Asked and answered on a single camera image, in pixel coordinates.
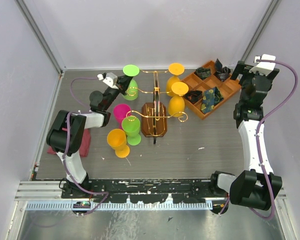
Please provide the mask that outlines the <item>green wine glass back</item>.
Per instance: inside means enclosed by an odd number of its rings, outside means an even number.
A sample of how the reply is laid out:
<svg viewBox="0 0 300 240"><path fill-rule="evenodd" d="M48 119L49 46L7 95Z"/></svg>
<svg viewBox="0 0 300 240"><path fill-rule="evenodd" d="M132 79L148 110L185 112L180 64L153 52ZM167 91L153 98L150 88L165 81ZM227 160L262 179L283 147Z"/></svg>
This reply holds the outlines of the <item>green wine glass back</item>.
<svg viewBox="0 0 300 240"><path fill-rule="evenodd" d="M134 64L128 64L124 66L122 70L125 75L132 77L132 80L130 81L126 91L126 95L123 95L123 98L127 101L136 100L138 98L138 84L134 80L134 77L140 73L140 69Z"/></svg>

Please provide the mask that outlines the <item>pink wine glass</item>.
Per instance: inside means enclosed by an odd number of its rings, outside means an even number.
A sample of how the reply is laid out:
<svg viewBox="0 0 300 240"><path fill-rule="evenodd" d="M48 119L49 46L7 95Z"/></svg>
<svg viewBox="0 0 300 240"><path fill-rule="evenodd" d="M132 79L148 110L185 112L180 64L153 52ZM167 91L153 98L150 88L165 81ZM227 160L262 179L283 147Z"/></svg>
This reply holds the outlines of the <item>pink wine glass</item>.
<svg viewBox="0 0 300 240"><path fill-rule="evenodd" d="M115 120L121 124L126 114L131 110L130 106L124 103L118 104L113 109Z"/></svg>

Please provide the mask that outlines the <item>gold wire glass rack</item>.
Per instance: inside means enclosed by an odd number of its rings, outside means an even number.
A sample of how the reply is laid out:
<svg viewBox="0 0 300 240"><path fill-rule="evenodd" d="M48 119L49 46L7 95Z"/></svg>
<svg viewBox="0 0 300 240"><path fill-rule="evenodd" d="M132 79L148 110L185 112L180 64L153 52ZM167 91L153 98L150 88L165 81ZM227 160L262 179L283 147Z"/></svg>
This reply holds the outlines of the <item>gold wire glass rack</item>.
<svg viewBox="0 0 300 240"><path fill-rule="evenodd" d="M174 117L169 115L168 107L160 101L160 94L162 94L159 86L160 71L152 71L154 87L151 94L153 94L153 102L145 103L142 106L142 112L131 110L131 113L138 114L142 117L141 130L145 137L153 137L153 143L157 142L157 138L163 137L167 133L167 119L178 118L181 123L188 120L188 115L183 111L182 116Z"/></svg>

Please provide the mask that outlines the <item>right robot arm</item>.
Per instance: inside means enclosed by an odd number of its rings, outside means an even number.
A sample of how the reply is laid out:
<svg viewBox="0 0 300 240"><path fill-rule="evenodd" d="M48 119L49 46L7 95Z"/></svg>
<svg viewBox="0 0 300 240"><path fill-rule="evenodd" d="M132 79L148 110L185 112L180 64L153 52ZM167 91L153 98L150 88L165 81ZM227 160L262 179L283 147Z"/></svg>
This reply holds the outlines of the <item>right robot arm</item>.
<svg viewBox="0 0 300 240"><path fill-rule="evenodd" d="M253 210L269 210L283 184L269 163L263 133L262 104L280 72L274 60L259 57L255 66L244 61L237 63L231 79L241 75L241 93L233 118L242 141L244 170L238 176L215 171L209 184L213 196L227 194L232 204Z"/></svg>

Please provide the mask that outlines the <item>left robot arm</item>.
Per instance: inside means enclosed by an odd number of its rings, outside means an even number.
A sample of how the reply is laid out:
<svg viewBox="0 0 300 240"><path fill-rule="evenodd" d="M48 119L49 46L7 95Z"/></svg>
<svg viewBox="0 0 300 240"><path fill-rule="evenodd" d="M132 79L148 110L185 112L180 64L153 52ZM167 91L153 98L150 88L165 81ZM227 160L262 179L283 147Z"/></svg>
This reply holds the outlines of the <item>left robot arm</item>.
<svg viewBox="0 0 300 240"><path fill-rule="evenodd" d="M60 158L66 172L66 182L78 198L90 195L99 195L99 192L90 190L89 176L84 169L80 147L84 131L91 128L105 127L111 117L108 108L118 95L126 95L132 77L128 75L117 76L112 72L98 74L91 77L98 80L107 88L104 92L95 90L89 95L88 112L71 112L60 110L50 127L46 143Z"/></svg>

